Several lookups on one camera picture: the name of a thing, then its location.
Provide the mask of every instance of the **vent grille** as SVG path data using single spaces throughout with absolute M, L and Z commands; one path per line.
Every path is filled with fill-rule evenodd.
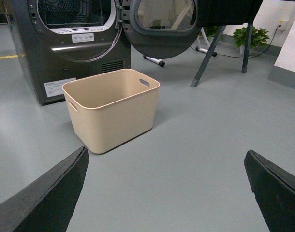
M 125 61 L 117 61 L 112 63 L 103 64 L 103 73 L 123 69 L 125 65 Z

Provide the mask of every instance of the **door glass window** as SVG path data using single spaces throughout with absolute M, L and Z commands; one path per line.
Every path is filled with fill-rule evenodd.
M 188 30 L 195 21 L 193 0 L 141 0 L 138 20 L 147 29 Z

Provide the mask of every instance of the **yellow floor line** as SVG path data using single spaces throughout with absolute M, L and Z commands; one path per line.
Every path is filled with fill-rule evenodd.
M 0 59 L 9 59 L 9 58 L 17 58 L 18 55 L 12 55 L 12 56 L 5 56 L 5 57 L 0 57 Z

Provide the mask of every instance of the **white wall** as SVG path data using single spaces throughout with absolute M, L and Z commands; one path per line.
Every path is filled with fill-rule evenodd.
M 295 72 L 295 21 L 275 63 L 283 69 Z
M 279 20 L 289 21 L 287 29 L 285 31 L 278 30 L 272 42 L 272 45 L 282 47 L 294 22 L 294 19 L 295 2 L 281 0 L 264 0 L 253 25 L 256 28 L 263 28 L 268 30 L 268 35 L 272 39 Z M 235 29 L 241 28 L 243 26 L 227 26 L 224 34 L 232 35 Z

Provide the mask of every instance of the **door hinge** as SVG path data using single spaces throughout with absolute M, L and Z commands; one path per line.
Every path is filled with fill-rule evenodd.
M 115 0 L 115 6 L 117 9 L 117 17 L 116 17 L 116 23 L 115 23 L 115 28 L 119 29 L 119 26 L 121 23 L 125 21 L 129 21 L 129 4 L 130 0 L 128 1 L 123 1 L 122 4 L 120 0 Z
M 121 6 L 119 0 L 114 0 L 114 1 L 115 1 L 116 9 L 117 9 L 115 29 L 119 29 L 120 24 L 123 22 L 123 20 L 122 20 L 122 10 L 125 9 L 125 8 L 123 6 Z

